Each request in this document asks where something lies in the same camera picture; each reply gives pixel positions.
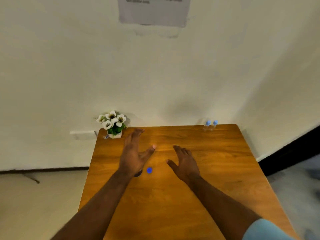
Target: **black baseboard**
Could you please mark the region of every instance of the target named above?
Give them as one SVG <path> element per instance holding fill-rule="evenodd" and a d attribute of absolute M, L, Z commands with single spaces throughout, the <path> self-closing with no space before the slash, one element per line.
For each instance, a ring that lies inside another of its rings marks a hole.
<path fill-rule="evenodd" d="M 284 146 L 259 162 L 265 176 L 269 176 L 320 154 L 320 126 Z"/>
<path fill-rule="evenodd" d="M 89 167 L 71 167 L 71 168 L 44 168 L 44 169 L 28 169 L 28 170 L 8 170 L 8 171 L 0 171 L 0 174 L 9 174 L 9 173 L 18 173 L 18 174 L 26 174 L 26 173 L 46 173 L 46 172 L 63 172 L 63 171 L 81 171 L 88 170 Z"/>

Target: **paper sign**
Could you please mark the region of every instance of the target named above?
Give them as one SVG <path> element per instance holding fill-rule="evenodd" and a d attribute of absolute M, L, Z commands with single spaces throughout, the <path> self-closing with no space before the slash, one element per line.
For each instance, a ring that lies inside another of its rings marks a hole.
<path fill-rule="evenodd" d="M 185 27 L 190 0 L 118 0 L 121 23 Z"/>

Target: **wooden table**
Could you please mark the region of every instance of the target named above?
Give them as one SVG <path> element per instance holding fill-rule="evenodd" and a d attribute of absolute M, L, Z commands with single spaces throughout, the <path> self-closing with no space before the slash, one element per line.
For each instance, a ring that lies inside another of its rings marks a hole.
<path fill-rule="evenodd" d="M 99 131 L 79 208 L 116 171 L 124 138 L 133 129 L 123 131 L 121 139 L 104 139 L 106 131 Z M 105 239 L 224 239 L 196 196 L 166 164 L 166 159 L 178 163 L 173 145 L 192 151 L 202 177 L 210 184 L 298 239 L 237 125 L 218 125 L 213 132 L 203 132 L 202 126 L 144 129 L 139 150 L 157 145 L 145 166 L 153 172 L 144 170 L 131 180 Z"/>

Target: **white flower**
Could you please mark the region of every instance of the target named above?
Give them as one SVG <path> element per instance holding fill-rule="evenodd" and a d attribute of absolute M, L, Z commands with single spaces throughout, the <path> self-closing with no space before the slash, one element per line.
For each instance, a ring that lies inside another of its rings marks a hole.
<path fill-rule="evenodd" d="M 118 122 L 116 123 L 116 125 L 118 127 L 121 127 L 123 122 L 125 122 L 125 120 L 127 119 L 123 114 L 120 114 L 117 116 Z"/>
<path fill-rule="evenodd" d="M 110 120 L 113 123 L 118 122 L 117 115 L 116 115 L 115 111 L 111 111 L 110 113 L 107 113 L 105 115 L 105 117 L 106 117 L 107 120 Z"/>
<path fill-rule="evenodd" d="M 110 121 L 110 120 L 104 121 L 104 122 L 102 123 L 102 126 L 103 126 L 103 128 L 104 128 L 105 130 L 108 130 L 108 129 L 112 128 L 113 125 L 114 125 L 114 123 L 113 123 L 112 121 Z"/>
<path fill-rule="evenodd" d="M 96 119 L 96 122 L 102 123 L 102 122 L 105 122 L 106 120 L 107 120 L 106 117 L 103 114 L 101 114 L 99 115 L 98 119 Z"/>

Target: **artificial flower arrangement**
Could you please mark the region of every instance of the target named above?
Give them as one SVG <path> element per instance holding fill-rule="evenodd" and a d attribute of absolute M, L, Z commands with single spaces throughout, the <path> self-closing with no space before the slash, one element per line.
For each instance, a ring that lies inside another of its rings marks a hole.
<path fill-rule="evenodd" d="M 102 124 L 103 128 L 108 131 L 108 135 L 111 138 L 115 138 L 115 136 L 119 135 L 120 138 L 122 134 L 122 130 L 127 128 L 124 122 L 126 121 L 126 117 L 123 114 L 118 114 L 115 111 L 111 111 L 105 115 L 101 114 L 95 120 Z"/>

